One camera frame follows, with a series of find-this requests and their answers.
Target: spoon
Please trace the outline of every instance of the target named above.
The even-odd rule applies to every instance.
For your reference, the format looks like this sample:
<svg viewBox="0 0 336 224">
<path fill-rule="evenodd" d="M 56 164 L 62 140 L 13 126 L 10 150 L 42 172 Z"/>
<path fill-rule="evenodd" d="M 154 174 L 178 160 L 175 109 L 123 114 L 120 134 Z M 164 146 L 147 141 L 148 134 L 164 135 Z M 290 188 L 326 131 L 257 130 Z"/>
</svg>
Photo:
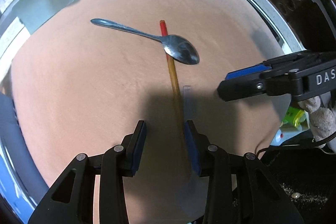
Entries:
<svg viewBox="0 0 336 224">
<path fill-rule="evenodd" d="M 143 37 L 147 37 L 162 43 L 165 52 L 169 54 L 172 58 L 180 61 L 181 63 L 187 65 L 196 65 L 199 63 L 200 58 L 194 46 L 185 38 L 180 37 L 178 35 L 167 35 L 165 37 L 161 37 L 158 35 L 151 35 L 125 25 L 109 21 L 101 18 L 91 19 L 91 23 L 94 25 L 108 27 L 115 30 L 120 30 L 124 32 L 130 32 L 134 34 L 141 35 Z"/>
</svg>

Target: blue gripper pad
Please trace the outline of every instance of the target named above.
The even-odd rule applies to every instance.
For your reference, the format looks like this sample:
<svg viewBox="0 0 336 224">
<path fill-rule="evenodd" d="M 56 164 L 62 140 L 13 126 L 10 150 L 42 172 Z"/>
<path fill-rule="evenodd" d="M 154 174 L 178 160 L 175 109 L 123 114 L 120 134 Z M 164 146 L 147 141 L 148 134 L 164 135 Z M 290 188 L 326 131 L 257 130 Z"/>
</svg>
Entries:
<svg viewBox="0 0 336 224">
<path fill-rule="evenodd" d="M 131 167 L 131 172 L 133 175 L 135 175 L 135 173 L 139 170 L 139 165 L 140 165 L 142 150 L 145 145 L 146 135 L 147 135 L 147 126 L 146 126 L 146 123 L 144 122 L 140 130 L 135 148 L 134 148 L 132 167 Z"/>
<path fill-rule="evenodd" d="M 185 138 L 185 144 L 188 149 L 188 157 L 189 161 L 191 162 L 191 166 L 195 171 L 195 173 L 197 175 L 200 175 L 201 174 L 201 167 L 199 165 L 200 155 L 187 122 L 184 123 L 184 138 Z"/>
<path fill-rule="evenodd" d="M 252 67 L 248 67 L 248 68 L 244 68 L 244 69 L 229 72 L 227 74 L 227 76 L 225 77 L 225 80 L 237 78 L 239 76 L 249 75 L 249 74 L 256 73 L 256 72 L 262 72 L 262 71 L 268 70 L 268 69 L 272 69 L 272 67 L 271 66 L 265 66 L 262 63 L 260 63 L 260 64 L 257 64 L 255 66 L 252 66 Z"/>
</svg>

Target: blue surface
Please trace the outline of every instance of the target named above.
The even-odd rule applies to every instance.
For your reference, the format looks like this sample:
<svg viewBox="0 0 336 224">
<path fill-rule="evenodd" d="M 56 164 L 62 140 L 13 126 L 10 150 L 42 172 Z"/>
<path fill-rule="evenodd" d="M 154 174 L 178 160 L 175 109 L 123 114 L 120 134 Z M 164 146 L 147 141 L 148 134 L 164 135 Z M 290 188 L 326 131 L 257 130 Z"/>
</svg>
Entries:
<svg viewBox="0 0 336 224">
<path fill-rule="evenodd" d="M 184 123 L 184 138 L 185 138 L 185 144 L 187 146 L 188 157 L 189 157 L 189 161 L 191 162 L 191 166 L 193 170 L 195 171 L 195 173 L 197 175 L 200 175 L 201 174 L 201 168 L 199 165 L 200 156 L 196 148 L 195 140 L 193 138 L 193 135 L 190 131 L 190 128 L 187 122 Z"/>
<path fill-rule="evenodd" d="M 252 67 L 229 72 L 227 76 L 225 77 L 225 80 L 233 79 L 233 78 L 243 76 L 243 75 L 249 75 L 249 74 L 256 73 L 256 72 L 262 72 L 268 69 L 272 69 L 272 67 L 264 66 L 263 64 L 257 64 Z"/>
<path fill-rule="evenodd" d="M 0 145 L 0 194 L 8 202 L 19 219 L 26 224 L 34 211 L 35 204 L 23 192 L 24 189 L 19 185 L 20 182 L 16 179 L 16 174 L 13 172 L 12 166 L 10 166 L 10 161 L 15 157 L 9 159 L 3 137 L 6 134 L 21 134 L 21 130 L 16 119 L 13 101 L 2 93 L 0 93 L 0 131 L 2 134 L 2 144 Z M 18 149 L 16 154 L 26 156 L 23 152 Z"/>
<path fill-rule="evenodd" d="M 299 130 L 294 130 L 292 132 L 286 131 L 286 132 L 282 132 L 281 129 L 279 129 L 276 133 L 276 135 L 274 136 L 272 142 L 270 145 L 273 146 L 279 146 L 281 145 L 283 142 L 299 135 L 300 133 L 302 133 L 303 131 L 299 131 Z"/>
<path fill-rule="evenodd" d="M 49 187 L 38 171 L 16 119 L 13 100 L 0 93 L 0 136 L 5 144 L 17 176 L 35 201 L 39 203 Z"/>
</svg>

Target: black device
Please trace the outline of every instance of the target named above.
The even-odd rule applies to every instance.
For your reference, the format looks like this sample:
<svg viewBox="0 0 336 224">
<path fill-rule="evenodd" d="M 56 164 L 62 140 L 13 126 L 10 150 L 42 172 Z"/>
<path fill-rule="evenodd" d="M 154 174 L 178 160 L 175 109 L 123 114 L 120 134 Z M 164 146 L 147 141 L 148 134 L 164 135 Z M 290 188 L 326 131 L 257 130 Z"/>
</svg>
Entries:
<svg viewBox="0 0 336 224">
<path fill-rule="evenodd" d="M 138 170 L 145 137 L 146 124 L 139 121 L 121 145 L 102 155 L 77 155 L 38 204 L 28 224 L 92 224 L 98 174 L 100 223 L 128 224 L 122 177 L 132 177 Z M 231 174 L 237 176 L 240 223 L 303 224 L 290 198 L 253 153 L 226 153 L 199 134 L 192 121 L 185 123 L 185 141 L 194 171 L 200 177 L 209 176 L 204 224 L 233 224 Z"/>
<path fill-rule="evenodd" d="M 271 1 L 307 50 L 336 51 L 336 7 L 332 0 Z"/>
<path fill-rule="evenodd" d="M 266 93 L 302 101 L 336 89 L 336 52 L 301 51 L 230 72 L 217 92 L 224 101 Z"/>
<path fill-rule="evenodd" d="M 78 154 L 44 195 L 28 224 L 93 223 L 96 175 L 100 175 L 100 223 L 127 224 L 123 177 L 137 172 L 146 133 L 145 122 L 139 121 L 121 145 L 97 156 Z"/>
</svg>

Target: black cable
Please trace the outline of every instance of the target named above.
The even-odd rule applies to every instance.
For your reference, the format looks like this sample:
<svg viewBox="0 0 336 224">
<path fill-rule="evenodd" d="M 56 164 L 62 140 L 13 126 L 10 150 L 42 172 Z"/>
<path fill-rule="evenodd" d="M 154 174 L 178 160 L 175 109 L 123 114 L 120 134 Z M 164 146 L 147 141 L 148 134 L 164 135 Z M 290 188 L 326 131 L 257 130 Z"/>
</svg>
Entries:
<svg viewBox="0 0 336 224">
<path fill-rule="evenodd" d="M 310 144 L 305 144 L 305 145 L 301 145 L 301 144 L 287 144 L 287 145 L 280 145 L 280 146 L 269 146 L 269 147 L 260 149 L 257 152 L 256 156 L 258 157 L 261 152 L 265 152 L 265 151 L 311 149 L 311 148 L 318 147 L 320 145 L 324 145 L 327 142 L 330 142 L 335 137 L 336 137 L 336 131 L 333 134 L 331 134 L 329 137 L 324 138 L 323 140 L 320 140 L 318 142 L 312 142 Z"/>
<path fill-rule="evenodd" d="M 325 154 L 327 154 L 327 155 L 336 155 L 336 153 L 335 152 L 329 152 L 329 151 L 326 151 L 326 150 L 324 150 L 323 148 L 319 148 L 319 147 L 317 147 L 319 150 L 321 150 L 323 153 L 325 153 Z"/>
</svg>

